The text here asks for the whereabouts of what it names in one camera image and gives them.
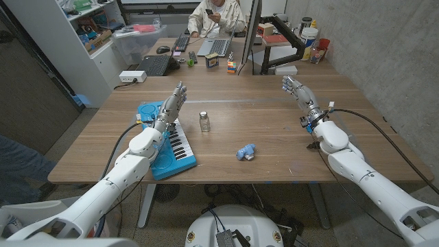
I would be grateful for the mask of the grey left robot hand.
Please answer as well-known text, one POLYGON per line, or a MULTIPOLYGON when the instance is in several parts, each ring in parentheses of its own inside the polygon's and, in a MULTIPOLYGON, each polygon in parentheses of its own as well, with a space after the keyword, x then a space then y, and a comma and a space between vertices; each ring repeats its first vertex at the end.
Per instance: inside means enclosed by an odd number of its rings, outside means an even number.
POLYGON ((157 118, 154 120, 153 128, 164 132, 179 115, 182 105, 187 99, 187 87, 179 82, 173 93, 161 104, 157 118))

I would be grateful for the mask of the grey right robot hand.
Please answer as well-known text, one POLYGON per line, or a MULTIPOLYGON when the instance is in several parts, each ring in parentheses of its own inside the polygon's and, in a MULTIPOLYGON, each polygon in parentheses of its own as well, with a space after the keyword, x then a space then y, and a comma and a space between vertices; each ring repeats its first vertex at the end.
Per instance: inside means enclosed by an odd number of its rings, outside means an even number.
POLYGON ((302 85, 290 75, 284 75, 282 83, 282 89, 296 99, 299 108, 305 114, 304 117, 300 118, 300 124, 303 128, 307 127, 313 130, 319 122, 324 121, 327 111, 320 109, 315 95, 307 86, 302 85))

